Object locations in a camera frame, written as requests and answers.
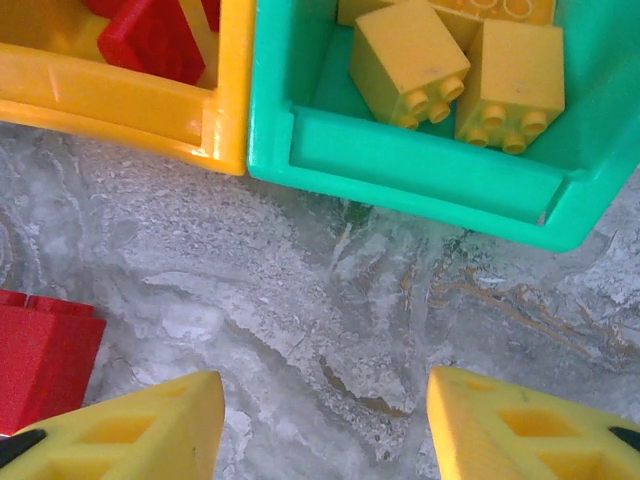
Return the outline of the red flat lego plate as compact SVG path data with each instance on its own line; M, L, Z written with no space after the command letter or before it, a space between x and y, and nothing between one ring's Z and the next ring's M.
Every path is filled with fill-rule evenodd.
M220 30L221 0L201 0L208 26L212 32Z

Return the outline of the yellow square lego brick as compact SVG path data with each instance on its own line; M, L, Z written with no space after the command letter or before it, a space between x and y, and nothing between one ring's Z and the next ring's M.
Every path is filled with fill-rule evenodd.
M562 28L488 19L467 58L456 140L518 155L564 111Z
M356 18L349 73L376 121L415 130L442 122L470 62L427 0Z

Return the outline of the yellow plastic bin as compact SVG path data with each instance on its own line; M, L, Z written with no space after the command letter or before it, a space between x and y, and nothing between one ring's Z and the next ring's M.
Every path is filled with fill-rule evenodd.
M84 0L0 0L0 121L113 141L231 175L246 170L256 0L179 0L205 63L194 85L104 60L110 19Z

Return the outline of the yellow flat lego plate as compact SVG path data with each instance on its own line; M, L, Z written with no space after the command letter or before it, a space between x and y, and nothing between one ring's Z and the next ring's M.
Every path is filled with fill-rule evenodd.
M487 19L551 25L556 0L428 0L463 52Z

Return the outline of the green plastic bin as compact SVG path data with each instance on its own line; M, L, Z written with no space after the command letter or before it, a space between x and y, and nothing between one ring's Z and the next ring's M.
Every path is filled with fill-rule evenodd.
M249 171L564 252L640 163L640 0L556 0L565 109L518 155L437 124L378 122L349 73L338 0L257 0Z

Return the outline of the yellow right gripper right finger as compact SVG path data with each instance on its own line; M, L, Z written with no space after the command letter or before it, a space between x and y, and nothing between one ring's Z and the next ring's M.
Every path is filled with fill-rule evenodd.
M441 480L640 480L640 424L436 366L427 417Z

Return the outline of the small red lego brick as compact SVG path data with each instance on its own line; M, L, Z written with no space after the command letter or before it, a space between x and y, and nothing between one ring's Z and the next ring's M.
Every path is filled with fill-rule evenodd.
M89 10L97 16L112 19L127 0L84 0Z

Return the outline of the long red lego brick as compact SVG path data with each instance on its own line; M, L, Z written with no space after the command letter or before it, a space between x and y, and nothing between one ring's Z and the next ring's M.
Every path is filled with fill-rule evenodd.
M0 289L0 435L82 406L106 325L91 305Z

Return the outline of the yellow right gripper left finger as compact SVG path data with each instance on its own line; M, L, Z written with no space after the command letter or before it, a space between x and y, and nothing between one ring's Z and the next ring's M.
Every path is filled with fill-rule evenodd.
M191 373L0 440L0 480L213 480L221 376Z

